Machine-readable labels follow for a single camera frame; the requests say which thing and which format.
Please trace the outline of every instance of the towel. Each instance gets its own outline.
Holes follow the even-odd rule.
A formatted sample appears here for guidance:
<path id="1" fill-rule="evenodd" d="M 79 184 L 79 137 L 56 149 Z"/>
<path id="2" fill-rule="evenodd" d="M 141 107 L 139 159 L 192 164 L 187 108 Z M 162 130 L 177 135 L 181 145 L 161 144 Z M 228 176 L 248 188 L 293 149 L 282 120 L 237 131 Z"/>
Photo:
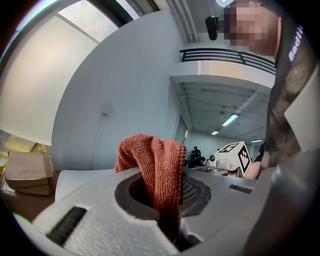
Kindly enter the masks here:
<path id="1" fill-rule="evenodd" d="M 116 173 L 139 167 L 147 199 L 159 212 L 159 227 L 174 240 L 178 233 L 178 207 L 181 203 L 182 174 L 186 147 L 174 140 L 136 134 L 125 138 L 118 152 Z"/>

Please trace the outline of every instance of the cardboard box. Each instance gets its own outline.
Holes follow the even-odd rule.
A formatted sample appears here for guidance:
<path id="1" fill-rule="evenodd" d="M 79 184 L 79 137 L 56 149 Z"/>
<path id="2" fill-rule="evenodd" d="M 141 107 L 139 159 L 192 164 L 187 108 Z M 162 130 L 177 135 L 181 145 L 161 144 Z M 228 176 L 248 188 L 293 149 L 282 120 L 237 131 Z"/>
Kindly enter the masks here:
<path id="1" fill-rule="evenodd" d="M 4 175 L 12 189 L 40 195 L 50 193 L 53 173 L 50 158 L 44 154 L 10 151 Z"/>
<path id="2" fill-rule="evenodd" d="M 32 222 L 38 214 L 55 202 L 59 174 L 59 171 L 53 171 L 50 195 L 30 194 L 14 190 L 8 186 L 3 174 L 0 179 L 2 198 L 11 212 L 19 214 L 29 222 Z"/>

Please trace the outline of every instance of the metal mesh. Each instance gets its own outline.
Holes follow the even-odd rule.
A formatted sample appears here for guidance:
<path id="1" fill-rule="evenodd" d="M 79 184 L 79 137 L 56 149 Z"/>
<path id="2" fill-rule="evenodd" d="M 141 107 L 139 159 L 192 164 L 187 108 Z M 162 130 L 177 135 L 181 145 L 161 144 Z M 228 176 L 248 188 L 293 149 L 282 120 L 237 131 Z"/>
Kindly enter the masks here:
<path id="1" fill-rule="evenodd" d="M 195 192 L 196 188 L 193 185 L 191 185 L 187 181 L 182 180 L 182 204 L 189 201 L 195 195 Z"/>

